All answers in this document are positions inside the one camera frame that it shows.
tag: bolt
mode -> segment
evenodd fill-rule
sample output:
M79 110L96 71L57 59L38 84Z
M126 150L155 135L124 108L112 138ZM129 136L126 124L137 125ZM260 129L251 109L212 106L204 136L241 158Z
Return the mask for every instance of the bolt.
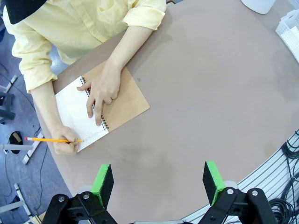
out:
M228 193L229 195L232 195L232 194L234 193L234 191L233 191L232 189L228 189L228 190L227 190L227 193Z
M88 198L89 198L89 194L85 194L85 195L83 195L83 198L84 198L84 199L88 199Z
M59 197L59 198L58 198L58 201L59 201L59 202L63 202L63 201L64 201L64 197L63 197L63 196Z
M257 196L257 194L258 194L258 192L257 192L256 190L254 190L254 191L252 192L252 195L253 195L253 196Z

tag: pencil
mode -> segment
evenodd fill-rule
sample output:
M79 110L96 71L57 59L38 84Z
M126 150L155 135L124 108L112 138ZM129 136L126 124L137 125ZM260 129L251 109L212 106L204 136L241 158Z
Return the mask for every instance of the pencil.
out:
M53 141L53 142L70 142L67 139L39 139L39 138L25 138L26 141Z

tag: person's left hand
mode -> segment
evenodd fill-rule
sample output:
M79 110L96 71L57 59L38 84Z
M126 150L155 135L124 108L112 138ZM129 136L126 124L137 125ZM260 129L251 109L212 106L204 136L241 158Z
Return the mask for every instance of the person's left hand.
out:
M93 116L93 104L95 103L95 121L101 125L102 104L111 104L117 98L121 84L121 69L107 61L101 74L77 87L79 91L90 88L90 95L86 103L88 117Z

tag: rolled-up sleeve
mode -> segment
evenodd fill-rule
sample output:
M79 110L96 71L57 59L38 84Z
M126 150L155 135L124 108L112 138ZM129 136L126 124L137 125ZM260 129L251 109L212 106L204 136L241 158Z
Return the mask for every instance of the rolled-up sleeve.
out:
M166 0L125 0L128 13L123 19L127 26L156 30L165 15Z
M15 37L12 55L21 58L19 69L24 75L27 92L30 93L30 90L50 80L56 80L48 56L51 43L23 21L12 25L6 10L3 19L8 33Z

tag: floor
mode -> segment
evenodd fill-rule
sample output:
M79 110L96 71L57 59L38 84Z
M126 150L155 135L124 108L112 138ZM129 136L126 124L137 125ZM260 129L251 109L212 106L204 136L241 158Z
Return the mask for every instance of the floor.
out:
M10 134L14 131L19 131L24 139L33 137L39 130L33 99L26 93L24 79L18 69L20 59L11 56L13 43L14 37L5 31L0 42L0 85L7 86L14 75L19 77L9 90L9 93L14 94L12 111L16 116L14 120L8 120L4 125L0 124L0 144L7 144ZM51 68L55 74L67 67L60 61L55 47L50 57L53 61ZM25 155L24 151L7 155L0 151L0 206L10 203L15 197L14 183L18 183L27 206L34 215L45 212L55 194L71 196L45 143L38 146L27 165L22 163ZM28 216L21 207L15 211L1 213L0 219L4 224L22 224L28 220Z

